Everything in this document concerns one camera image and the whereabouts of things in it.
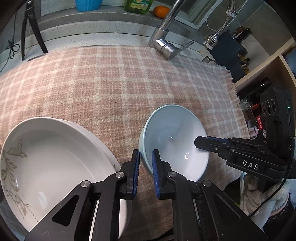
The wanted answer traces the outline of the right gloved hand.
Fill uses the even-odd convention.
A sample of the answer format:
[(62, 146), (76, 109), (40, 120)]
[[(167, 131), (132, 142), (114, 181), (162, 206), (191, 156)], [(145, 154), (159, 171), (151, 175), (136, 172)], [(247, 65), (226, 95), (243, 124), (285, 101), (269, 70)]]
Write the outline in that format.
[(251, 216), (251, 220), (259, 227), (267, 223), (270, 217), (279, 214), (288, 204), (290, 184), (285, 181), (279, 191), (267, 201), (280, 184), (269, 187), (265, 192), (259, 190), (259, 179), (250, 174), (243, 177), (244, 189), (241, 196), (241, 209)]

